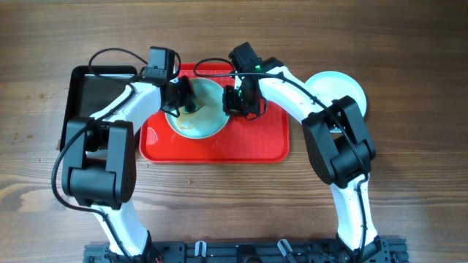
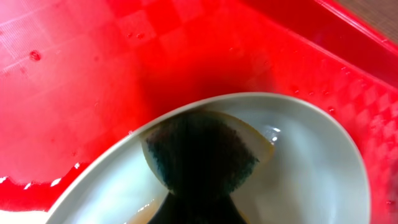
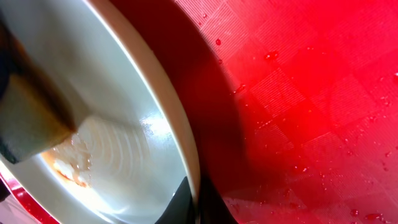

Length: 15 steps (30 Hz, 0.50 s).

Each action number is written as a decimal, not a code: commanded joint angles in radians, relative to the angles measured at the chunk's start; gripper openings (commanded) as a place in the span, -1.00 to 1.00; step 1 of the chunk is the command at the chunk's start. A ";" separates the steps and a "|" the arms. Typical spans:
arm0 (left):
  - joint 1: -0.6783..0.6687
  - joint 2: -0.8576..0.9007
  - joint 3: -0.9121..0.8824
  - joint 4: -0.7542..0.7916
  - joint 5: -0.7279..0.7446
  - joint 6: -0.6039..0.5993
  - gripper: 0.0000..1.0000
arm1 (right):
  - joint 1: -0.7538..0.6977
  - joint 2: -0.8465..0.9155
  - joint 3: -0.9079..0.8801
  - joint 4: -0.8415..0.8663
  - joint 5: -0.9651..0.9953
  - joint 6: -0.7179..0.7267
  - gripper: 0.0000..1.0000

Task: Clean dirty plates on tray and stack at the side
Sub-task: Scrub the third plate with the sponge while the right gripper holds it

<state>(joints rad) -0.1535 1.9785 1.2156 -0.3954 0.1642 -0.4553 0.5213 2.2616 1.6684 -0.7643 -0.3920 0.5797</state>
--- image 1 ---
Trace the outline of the green yellow sponge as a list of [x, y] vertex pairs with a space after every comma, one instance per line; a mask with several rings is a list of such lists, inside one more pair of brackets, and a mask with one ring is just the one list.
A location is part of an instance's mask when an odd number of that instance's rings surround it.
[[195, 102], [190, 102], [184, 106], [184, 112], [186, 114], [195, 113], [198, 111], [198, 104]]

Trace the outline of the white plate top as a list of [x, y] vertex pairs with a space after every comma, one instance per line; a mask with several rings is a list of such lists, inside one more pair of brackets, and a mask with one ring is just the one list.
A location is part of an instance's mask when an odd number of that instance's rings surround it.
[[179, 117], [166, 113], [166, 120], [170, 128], [182, 137], [193, 140], [211, 137], [221, 131], [230, 118], [223, 111], [224, 89], [206, 78], [192, 78], [190, 82], [195, 91], [195, 111], [189, 113], [185, 107], [180, 107]]

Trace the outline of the white plate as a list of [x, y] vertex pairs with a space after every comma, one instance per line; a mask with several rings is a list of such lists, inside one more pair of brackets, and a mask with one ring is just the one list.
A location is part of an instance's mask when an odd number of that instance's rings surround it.
[[327, 107], [335, 99], [352, 97], [363, 117], [367, 112], [367, 98], [360, 84], [349, 75], [336, 71], [319, 72], [305, 82], [306, 87]]
[[185, 107], [180, 107], [179, 117], [166, 113], [166, 120], [170, 128], [182, 137], [193, 140], [211, 137], [221, 131], [230, 118], [223, 111], [224, 89], [206, 78], [192, 78], [190, 82], [195, 91], [195, 111], [189, 113]]

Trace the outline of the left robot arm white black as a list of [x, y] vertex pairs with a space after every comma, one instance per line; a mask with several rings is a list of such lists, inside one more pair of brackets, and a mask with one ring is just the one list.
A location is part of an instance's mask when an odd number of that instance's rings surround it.
[[188, 77], [103, 75], [124, 89], [102, 110], [65, 126], [64, 147], [54, 164], [51, 186], [76, 199], [72, 210], [92, 213], [108, 240], [112, 262], [160, 262], [151, 234], [141, 223], [132, 195], [136, 184], [135, 132], [161, 110], [178, 110], [195, 99]]

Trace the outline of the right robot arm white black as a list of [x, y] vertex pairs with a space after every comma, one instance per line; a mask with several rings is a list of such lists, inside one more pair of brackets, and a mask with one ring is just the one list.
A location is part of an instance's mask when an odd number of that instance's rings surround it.
[[224, 110], [243, 117], [260, 114], [273, 102], [300, 122], [312, 169], [331, 187], [339, 220], [337, 237], [353, 262], [375, 255], [378, 234], [371, 219], [368, 186], [374, 143], [364, 121], [365, 110], [345, 89], [358, 84], [340, 72], [313, 88], [296, 78], [278, 59], [235, 58]]

